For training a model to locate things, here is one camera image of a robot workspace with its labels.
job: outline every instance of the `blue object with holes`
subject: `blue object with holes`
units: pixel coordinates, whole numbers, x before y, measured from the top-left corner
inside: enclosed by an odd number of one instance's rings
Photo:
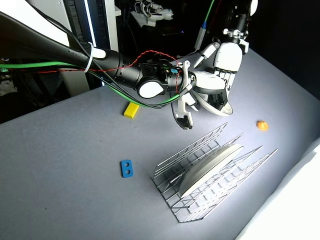
[[[131,160],[121,161],[122,177],[130,178],[134,175],[134,169],[132,168]]]

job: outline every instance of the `zip tie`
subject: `zip tie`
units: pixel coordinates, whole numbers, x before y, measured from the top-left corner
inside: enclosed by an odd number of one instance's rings
[[[92,42],[89,42],[88,43],[91,45],[91,52],[90,52],[90,57],[89,57],[89,61],[88,61],[88,65],[86,66],[85,70],[83,71],[84,73],[88,72],[90,66],[91,66],[91,63],[92,63],[92,59],[94,57],[94,45],[92,44]]]

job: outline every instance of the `table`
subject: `table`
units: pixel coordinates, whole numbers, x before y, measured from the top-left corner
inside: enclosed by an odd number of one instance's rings
[[[320,133],[320,102],[250,50],[230,103],[232,116],[202,109],[182,130],[169,106],[123,117],[126,100],[101,87],[0,125],[0,239],[234,239]],[[206,219],[178,223],[154,168],[225,122],[220,141],[243,132],[245,150],[264,146],[257,157],[279,151]],[[126,159],[134,177],[121,176]]]

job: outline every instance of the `wire dish rack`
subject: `wire dish rack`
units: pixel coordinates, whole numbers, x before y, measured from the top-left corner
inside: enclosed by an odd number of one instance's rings
[[[217,138],[227,124],[224,123],[156,166],[152,180],[180,223],[204,219],[278,150],[266,154],[253,163],[249,163],[249,159],[263,146],[247,152],[229,162],[190,195],[181,198],[179,187],[184,175],[198,161],[221,146]],[[225,145],[234,143],[242,135],[243,133]]]

